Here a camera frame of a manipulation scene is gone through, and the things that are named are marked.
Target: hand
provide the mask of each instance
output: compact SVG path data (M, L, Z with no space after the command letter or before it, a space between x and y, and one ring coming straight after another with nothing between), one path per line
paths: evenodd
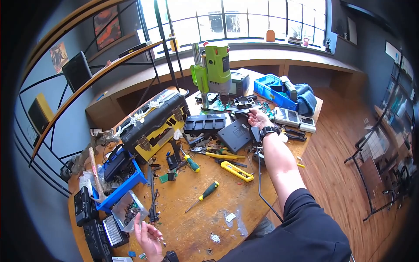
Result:
M247 122L253 127L259 127L262 130L266 126L273 126L268 116L259 109L249 108L249 119Z
M138 244L145 252L148 261L161 262L163 261L162 248L158 239L163 240L162 233L154 226L145 223L140 225L140 214L134 218L135 237Z

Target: green drill press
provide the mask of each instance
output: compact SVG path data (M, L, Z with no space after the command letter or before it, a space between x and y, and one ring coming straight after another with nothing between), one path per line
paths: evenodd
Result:
M227 104L231 87L228 45L210 46L204 43L205 54L200 55L198 43L192 44L195 65L191 66L192 80L201 91L202 107L208 108L208 92L219 93L220 100Z

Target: forearm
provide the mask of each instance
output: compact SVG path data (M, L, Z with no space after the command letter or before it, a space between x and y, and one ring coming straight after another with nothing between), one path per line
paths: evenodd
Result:
M280 140L278 134L267 134L262 143L266 168L277 192L281 211L284 213L285 201L291 193L306 187L301 179L294 156Z

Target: blue plastic bin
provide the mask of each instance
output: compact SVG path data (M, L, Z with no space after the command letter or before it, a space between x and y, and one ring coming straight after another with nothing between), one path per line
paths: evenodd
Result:
M113 159L116 158L117 155L119 155L121 152L123 152L125 149L121 148L119 151L117 151L117 153L115 154L114 157L112 157ZM102 210L105 211L107 213L111 212L111 206L113 204L115 204L116 202L118 202L119 199L121 199L121 197L123 197L125 195L125 193L128 192L128 190L132 189L133 187L135 187L136 184L138 183L143 183L146 184L147 183L147 179L144 177L144 174L141 172L140 167L138 166L137 162L135 161L135 159L132 159L132 162L134 163L135 169L137 170L132 176L130 176L129 179L127 179L122 185L120 185L112 194L110 194L105 201L103 201L102 203L97 203L96 202L96 208L98 210ZM103 165L103 168L106 169L108 165L105 163ZM99 198L99 194L97 193L97 191L93 188L93 197L94 198Z
M284 92L272 90L270 86L282 86L282 81L273 74L267 74L264 77L255 80L254 91L277 106L298 111L298 103L293 102Z

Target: black shirt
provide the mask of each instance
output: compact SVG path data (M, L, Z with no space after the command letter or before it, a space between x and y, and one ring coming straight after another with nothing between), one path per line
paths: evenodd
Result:
M284 215L283 224L273 232L244 241L219 262L349 261L348 238L306 189L297 189L288 197Z

